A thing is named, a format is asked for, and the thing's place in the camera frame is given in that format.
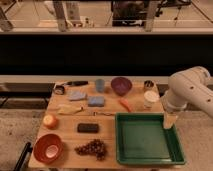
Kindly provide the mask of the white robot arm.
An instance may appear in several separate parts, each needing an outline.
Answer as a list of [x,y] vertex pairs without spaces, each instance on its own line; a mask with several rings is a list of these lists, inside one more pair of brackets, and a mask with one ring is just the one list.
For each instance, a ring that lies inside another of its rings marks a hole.
[[175,124],[177,112],[183,111],[188,103],[213,119],[213,90],[207,87],[210,80],[209,71],[201,66],[176,72],[168,78],[169,89],[161,97],[165,129],[170,129]]

